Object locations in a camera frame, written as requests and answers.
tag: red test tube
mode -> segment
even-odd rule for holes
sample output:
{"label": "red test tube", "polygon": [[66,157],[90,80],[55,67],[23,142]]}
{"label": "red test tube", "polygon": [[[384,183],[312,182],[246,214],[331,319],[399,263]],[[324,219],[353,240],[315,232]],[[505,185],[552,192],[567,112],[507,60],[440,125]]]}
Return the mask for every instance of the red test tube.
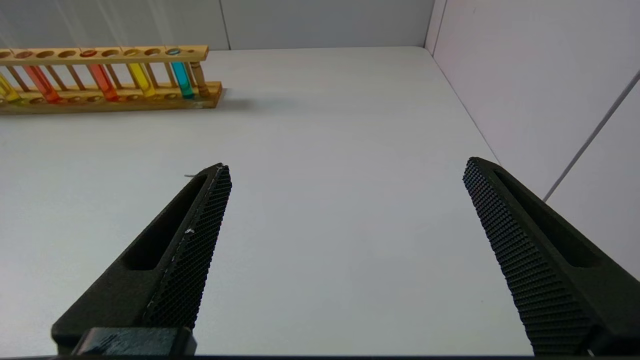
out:
{"label": "red test tube", "polygon": [[93,80],[95,80],[95,83],[104,94],[104,98],[107,99],[107,101],[118,101],[118,93],[116,93],[116,89],[113,87],[111,79],[109,79],[107,72],[104,70],[104,66],[101,64],[91,64],[87,66],[91,72]]}
{"label": "red test tube", "polygon": [[25,65],[23,68],[49,104],[55,104],[61,100],[60,95],[58,95],[56,89],[51,86],[49,79],[47,79],[47,76],[40,70],[40,67]]}

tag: white table surface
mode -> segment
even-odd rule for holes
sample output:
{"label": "white table surface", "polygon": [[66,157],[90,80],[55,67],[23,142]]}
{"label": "white table surface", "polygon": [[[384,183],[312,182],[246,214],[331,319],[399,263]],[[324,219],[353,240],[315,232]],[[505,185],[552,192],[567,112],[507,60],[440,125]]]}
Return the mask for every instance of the white table surface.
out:
{"label": "white table surface", "polygon": [[55,353],[51,324],[219,161],[199,354],[531,354],[461,180],[491,152],[425,49],[203,68],[217,110],[0,119],[0,355]]}

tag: wooden test tube rack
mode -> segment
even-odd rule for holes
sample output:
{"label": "wooden test tube rack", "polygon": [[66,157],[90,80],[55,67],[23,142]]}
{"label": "wooden test tube rack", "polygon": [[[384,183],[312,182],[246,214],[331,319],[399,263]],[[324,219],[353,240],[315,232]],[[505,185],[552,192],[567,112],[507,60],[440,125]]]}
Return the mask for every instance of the wooden test tube rack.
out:
{"label": "wooden test tube rack", "polygon": [[[180,46],[179,54],[169,54],[163,47],[96,47],[93,56],[83,57],[78,48],[28,49],[21,53],[0,49],[0,67],[7,67],[19,84],[14,90],[19,100],[8,101],[0,97],[0,114],[82,113],[101,111],[169,110],[215,108],[220,99],[222,84],[206,81],[200,62],[207,59],[206,45]],[[183,63],[194,93],[192,99],[183,99],[179,85],[172,74],[171,63]],[[144,97],[137,82],[123,83],[112,68],[113,64],[141,64],[155,88],[153,97]],[[164,63],[169,83],[158,83],[151,63]],[[83,83],[74,66],[104,65],[116,89],[117,101],[107,101],[95,83]],[[52,65],[65,65],[74,84],[64,84]],[[27,86],[15,67],[36,66],[45,69],[60,101],[48,103],[36,87]]]}

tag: blue liquid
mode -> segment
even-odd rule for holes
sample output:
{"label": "blue liquid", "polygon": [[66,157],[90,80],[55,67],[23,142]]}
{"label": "blue liquid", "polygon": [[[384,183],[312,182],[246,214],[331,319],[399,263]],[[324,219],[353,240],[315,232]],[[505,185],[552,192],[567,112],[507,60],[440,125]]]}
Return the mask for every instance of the blue liquid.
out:
{"label": "blue liquid", "polygon": [[191,83],[189,82],[189,76],[187,75],[187,69],[183,63],[171,63],[175,79],[178,81],[180,92],[184,99],[193,99],[193,90],[191,89]]}

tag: test tube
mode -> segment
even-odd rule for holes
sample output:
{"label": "test tube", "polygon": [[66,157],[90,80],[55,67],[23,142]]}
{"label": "test tube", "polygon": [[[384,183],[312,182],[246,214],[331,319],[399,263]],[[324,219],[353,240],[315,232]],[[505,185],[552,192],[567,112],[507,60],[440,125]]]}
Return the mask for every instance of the test tube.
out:
{"label": "test tube", "polygon": [[[87,47],[90,41],[86,36],[84,26],[80,22],[80,18],[76,13],[75,6],[78,5],[79,2],[72,3],[69,0],[56,0],[56,6],[60,11],[60,15],[65,21],[67,29],[69,30],[69,33],[71,33],[71,37],[80,49],[80,56],[83,58],[91,58],[98,55],[98,52],[93,47]],[[95,84],[98,85],[98,88],[102,91],[104,98],[107,101],[118,101],[118,93],[116,92],[115,87],[113,87],[111,79],[109,78],[109,75],[107,75],[104,66],[102,64],[90,64],[86,67],[89,69],[89,73],[95,81]]]}
{"label": "test tube", "polygon": [[142,95],[144,97],[153,97],[156,95],[156,90],[151,85],[149,81],[149,77],[145,72],[145,69],[139,63],[128,63],[127,67],[129,68],[129,72],[133,77],[133,80],[136,82],[140,90],[142,90]]}
{"label": "test tube", "polygon": [[87,67],[89,68],[91,77],[102,91],[104,98],[107,99],[107,101],[118,101],[118,93],[113,87],[107,72],[104,70],[104,66],[102,64],[90,64],[87,65]]}
{"label": "test tube", "polygon": [[0,95],[4,96],[4,98],[8,102],[18,101],[20,100],[20,95],[15,91],[13,86],[6,80],[6,78],[0,74]]}
{"label": "test tube", "polygon": [[[177,56],[180,54],[181,50],[179,47],[173,45],[176,44],[176,42],[173,39],[172,28],[181,28],[183,27],[184,22],[182,22],[182,19],[180,18],[180,12],[171,11],[170,13],[172,16],[167,16],[167,11],[165,8],[166,3],[172,5],[172,3],[175,3],[175,1],[147,0],[151,16],[154,18],[156,28],[160,33],[160,37],[162,38],[166,53],[168,55]],[[176,82],[178,82],[178,87],[180,88],[180,92],[182,93],[182,98],[193,99],[193,89],[191,87],[191,83],[189,82],[189,74],[187,73],[187,68],[184,63],[179,60],[173,61],[171,62],[171,68],[173,69],[173,73],[175,74],[175,80]]]}
{"label": "test tube", "polygon": [[33,84],[38,88],[38,91],[40,91],[44,99],[49,104],[55,104],[62,100],[60,95],[58,95],[58,92],[53,88],[53,86],[51,86],[49,79],[47,79],[47,76],[42,72],[40,67],[26,65],[23,66],[23,68],[31,78],[31,81],[33,81]]}
{"label": "test tube", "polygon": [[[26,59],[30,56],[34,56],[35,54],[33,54],[32,51],[29,51],[28,49],[19,49],[16,46],[16,41],[13,38],[12,33],[13,28],[9,25],[4,14],[0,12],[0,38],[7,45],[9,51],[13,54],[13,57],[17,59]],[[47,76],[42,72],[40,67],[36,65],[24,65],[22,68],[24,68],[27,75],[33,81],[33,84],[38,88],[40,93],[42,93],[42,96],[47,100],[47,102],[54,104],[61,100],[57,91],[53,86],[51,86],[49,79],[47,79]]]}
{"label": "test tube", "polygon": [[[177,55],[179,53],[180,49],[177,48],[167,51],[167,54],[169,55]],[[182,98],[193,99],[193,89],[191,88],[191,82],[189,81],[187,67],[184,66],[184,63],[176,61],[171,63],[171,68],[173,69],[175,79],[178,82],[178,87],[180,88],[180,93],[182,93]]]}
{"label": "test tube", "polygon": [[[138,54],[139,51],[137,49],[128,49],[126,51],[123,49],[123,46],[128,46],[127,34],[124,31],[122,17],[119,16],[118,11],[113,6],[113,3],[111,1],[99,1],[98,7],[100,8],[100,12],[102,12],[102,16],[106,20],[109,30],[111,31],[111,35],[115,39],[120,50],[123,51],[126,56]],[[150,98],[156,96],[156,89],[149,80],[149,76],[141,64],[128,63],[127,68],[129,68],[129,73],[131,74],[133,81],[140,90],[142,90],[142,95],[144,97]]]}

